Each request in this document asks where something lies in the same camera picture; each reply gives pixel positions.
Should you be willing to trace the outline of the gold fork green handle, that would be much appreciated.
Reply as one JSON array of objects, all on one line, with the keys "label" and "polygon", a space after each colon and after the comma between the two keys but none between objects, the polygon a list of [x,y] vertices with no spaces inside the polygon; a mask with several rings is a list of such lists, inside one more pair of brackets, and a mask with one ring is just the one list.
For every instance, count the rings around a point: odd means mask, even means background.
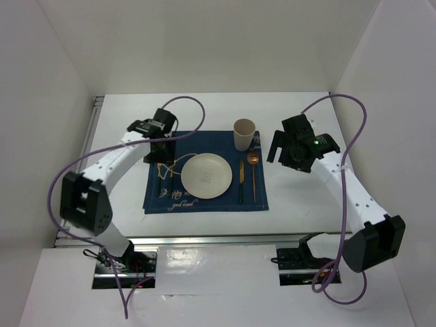
[{"label": "gold fork green handle", "polygon": [[176,159],[174,159],[173,164],[169,166],[170,169],[170,180],[169,180],[169,187],[168,187],[168,196],[172,198],[172,192],[174,189],[174,168],[176,165]]},{"label": "gold fork green handle", "polygon": [[157,163],[157,186],[156,186],[156,196],[159,197],[161,194],[161,181],[162,181],[162,175],[161,175],[161,167],[163,166],[162,163]]}]

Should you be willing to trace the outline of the copper spoon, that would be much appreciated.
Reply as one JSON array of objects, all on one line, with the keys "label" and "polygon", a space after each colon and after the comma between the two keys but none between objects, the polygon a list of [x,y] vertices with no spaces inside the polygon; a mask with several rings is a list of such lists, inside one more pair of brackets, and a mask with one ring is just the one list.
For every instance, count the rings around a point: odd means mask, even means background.
[{"label": "copper spoon", "polygon": [[257,191],[256,191],[256,177],[255,177],[255,167],[259,163],[260,156],[257,152],[252,151],[247,155],[247,162],[252,167],[252,180],[253,180],[253,201],[257,202]]}]

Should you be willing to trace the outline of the beige paper cup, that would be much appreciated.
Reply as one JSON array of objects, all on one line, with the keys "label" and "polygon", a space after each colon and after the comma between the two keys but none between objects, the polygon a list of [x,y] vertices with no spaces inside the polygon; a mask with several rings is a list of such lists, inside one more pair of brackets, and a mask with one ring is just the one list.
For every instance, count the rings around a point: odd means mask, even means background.
[{"label": "beige paper cup", "polygon": [[255,133],[255,123],[249,119],[239,119],[234,123],[234,146],[238,151],[246,151]]}]

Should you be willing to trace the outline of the dark blue cloth placemat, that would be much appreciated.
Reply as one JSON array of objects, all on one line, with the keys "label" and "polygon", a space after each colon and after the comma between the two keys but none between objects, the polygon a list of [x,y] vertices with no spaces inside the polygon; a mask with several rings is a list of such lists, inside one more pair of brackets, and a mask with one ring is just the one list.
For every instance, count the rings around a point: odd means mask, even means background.
[{"label": "dark blue cloth placemat", "polygon": [[[199,199],[188,193],[181,182],[181,170],[187,160],[202,153],[212,153],[223,157],[232,169],[232,183],[221,196],[213,199]],[[232,131],[199,131],[189,138],[176,143],[176,165],[174,168],[174,189],[172,198],[168,196],[170,169],[167,164],[161,167],[161,194],[156,196],[157,164],[149,167],[143,209],[146,214],[200,213],[200,212],[250,212],[267,211],[268,200],[262,162],[255,167],[257,202],[253,201],[252,167],[247,162],[247,153],[234,147]],[[244,202],[239,203],[239,162],[244,162],[245,181],[243,183]]]}]

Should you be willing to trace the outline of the gold knife green handle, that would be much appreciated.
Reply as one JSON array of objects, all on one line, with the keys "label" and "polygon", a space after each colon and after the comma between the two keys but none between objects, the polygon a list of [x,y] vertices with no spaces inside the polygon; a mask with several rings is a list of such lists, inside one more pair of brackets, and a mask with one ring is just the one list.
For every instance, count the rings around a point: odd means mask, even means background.
[{"label": "gold knife green handle", "polygon": [[244,189],[243,183],[245,181],[245,167],[244,162],[240,159],[239,162],[239,203],[242,204],[244,202]]}]

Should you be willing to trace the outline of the cream round plate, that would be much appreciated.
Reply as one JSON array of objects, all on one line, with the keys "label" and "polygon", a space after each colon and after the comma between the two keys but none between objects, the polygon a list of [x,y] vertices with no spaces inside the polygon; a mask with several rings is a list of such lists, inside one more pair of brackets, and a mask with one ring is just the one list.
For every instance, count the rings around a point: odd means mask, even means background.
[{"label": "cream round plate", "polygon": [[199,199],[213,199],[223,195],[232,183],[232,169],[221,156],[212,153],[195,155],[181,170],[185,190]]}]

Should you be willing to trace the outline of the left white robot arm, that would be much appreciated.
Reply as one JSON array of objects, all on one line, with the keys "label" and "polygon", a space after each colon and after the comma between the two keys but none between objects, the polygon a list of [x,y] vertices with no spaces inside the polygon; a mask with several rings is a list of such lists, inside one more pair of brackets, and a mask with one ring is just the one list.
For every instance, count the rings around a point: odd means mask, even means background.
[{"label": "left white robot arm", "polygon": [[63,177],[61,217],[103,245],[111,255],[110,263],[120,272],[146,266],[151,258],[135,251],[134,244],[112,222],[109,195],[141,159],[150,165],[168,164],[174,159],[176,142],[162,139],[172,137],[177,124],[171,112],[159,108],[153,118],[134,121],[120,139],[119,148],[108,151],[82,172],[69,172]]}]

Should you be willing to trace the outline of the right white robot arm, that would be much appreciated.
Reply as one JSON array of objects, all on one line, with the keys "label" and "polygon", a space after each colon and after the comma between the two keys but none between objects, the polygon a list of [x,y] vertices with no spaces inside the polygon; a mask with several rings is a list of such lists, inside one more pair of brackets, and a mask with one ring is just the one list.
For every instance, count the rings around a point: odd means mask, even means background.
[{"label": "right white robot arm", "polygon": [[405,232],[399,215],[391,216],[367,192],[349,166],[341,163],[339,145],[329,134],[315,135],[303,114],[282,122],[273,136],[267,157],[300,172],[314,173],[339,204],[347,205],[347,224],[352,235],[345,239],[342,258],[361,273],[398,255]]}]

